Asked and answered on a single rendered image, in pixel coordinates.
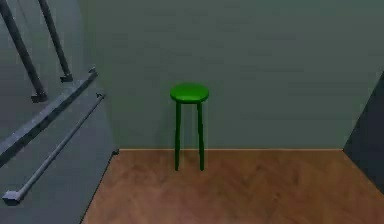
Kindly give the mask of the grey fridge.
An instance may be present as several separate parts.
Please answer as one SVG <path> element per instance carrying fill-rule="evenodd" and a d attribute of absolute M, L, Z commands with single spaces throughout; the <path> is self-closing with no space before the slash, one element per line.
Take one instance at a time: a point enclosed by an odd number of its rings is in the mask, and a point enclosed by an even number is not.
<path fill-rule="evenodd" d="M 35 94 L 0 15 L 0 224 L 81 224 L 114 151 L 106 97 L 19 203 L 19 190 L 105 94 L 89 61 L 79 0 L 46 0 L 73 76 L 63 75 L 38 0 L 6 0 L 48 99 Z"/>

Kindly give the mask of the green round stool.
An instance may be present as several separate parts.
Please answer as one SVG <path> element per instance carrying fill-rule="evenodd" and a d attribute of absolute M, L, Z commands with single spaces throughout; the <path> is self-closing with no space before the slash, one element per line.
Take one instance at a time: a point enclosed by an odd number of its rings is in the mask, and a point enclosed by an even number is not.
<path fill-rule="evenodd" d="M 199 83 L 180 83 L 171 88 L 170 97 L 175 102 L 176 116 L 174 147 L 175 170 L 179 169 L 180 162 L 181 105 L 191 104 L 195 105 L 197 109 L 199 167 L 200 170 L 203 171 L 205 168 L 203 103 L 209 98 L 209 90 L 206 86 Z"/>

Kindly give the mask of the dark grey cupboard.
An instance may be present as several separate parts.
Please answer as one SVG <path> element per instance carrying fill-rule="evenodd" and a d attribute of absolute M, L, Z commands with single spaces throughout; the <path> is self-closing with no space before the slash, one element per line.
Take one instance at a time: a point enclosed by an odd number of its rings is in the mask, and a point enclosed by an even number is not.
<path fill-rule="evenodd" d="M 343 151 L 384 194 L 384 70 Z"/>

